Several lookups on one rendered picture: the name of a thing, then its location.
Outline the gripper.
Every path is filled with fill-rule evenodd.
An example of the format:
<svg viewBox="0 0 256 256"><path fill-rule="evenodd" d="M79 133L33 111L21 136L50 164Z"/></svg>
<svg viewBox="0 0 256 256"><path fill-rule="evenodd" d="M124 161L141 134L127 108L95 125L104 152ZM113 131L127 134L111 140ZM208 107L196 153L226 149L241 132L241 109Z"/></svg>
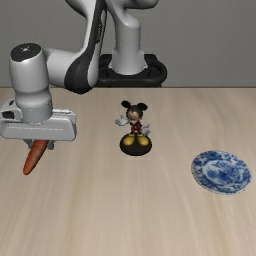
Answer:
<svg viewBox="0 0 256 256"><path fill-rule="evenodd" d="M48 140L47 149L54 149L54 141L73 141L76 138L76 115L70 110L20 109L14 99L0 107L0 136L22 139L32 147L33 140Z"/></svg>

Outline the orange carrot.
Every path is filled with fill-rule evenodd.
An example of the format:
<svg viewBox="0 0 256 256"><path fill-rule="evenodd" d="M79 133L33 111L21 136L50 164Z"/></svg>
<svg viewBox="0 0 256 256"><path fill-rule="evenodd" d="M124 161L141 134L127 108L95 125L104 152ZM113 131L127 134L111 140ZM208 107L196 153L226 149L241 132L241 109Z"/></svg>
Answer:
<svg viewBox="0 0 256 256"><path fill-rule="evenodd" d="M24 175L28 175L33 171L33 169L36 167L37 163L43 156L47 148L47 145L48 145L47 140L35 140L33 142L33 145L29 151L29 154L27 156L27 159L23 167Z"/></svg>

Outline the blue and white plate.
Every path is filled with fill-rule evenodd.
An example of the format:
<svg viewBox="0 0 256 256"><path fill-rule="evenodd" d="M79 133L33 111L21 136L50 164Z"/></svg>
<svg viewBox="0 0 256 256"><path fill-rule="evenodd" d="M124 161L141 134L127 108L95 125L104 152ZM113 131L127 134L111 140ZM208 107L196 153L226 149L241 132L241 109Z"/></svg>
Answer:
<svg viewBox="0 0 256 256"><path fill-rule="evenodd" d="M247 164L236 155L224 151L200 153L192 161L191 173L200 186L220 195L238 194L252 180Z"/></svg>

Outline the small toy figure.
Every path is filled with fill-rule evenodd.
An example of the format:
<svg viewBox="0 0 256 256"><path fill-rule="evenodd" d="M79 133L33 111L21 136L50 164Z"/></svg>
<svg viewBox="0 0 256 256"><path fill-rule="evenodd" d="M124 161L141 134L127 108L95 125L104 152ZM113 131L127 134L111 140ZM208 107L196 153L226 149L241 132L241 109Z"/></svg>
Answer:
<svg viewBox="0 0 256 256"><path fill-rule="evenodd" d="M120 140L119 146L122 152L130 156L143 156L150 152L152 142L149 138L150 129L148 125L141 123L143 113L148 106L145 103L132 105L124 100L121 105L126 109L126 114L115 120L118 126L129 125L131 130Z"/></svg>

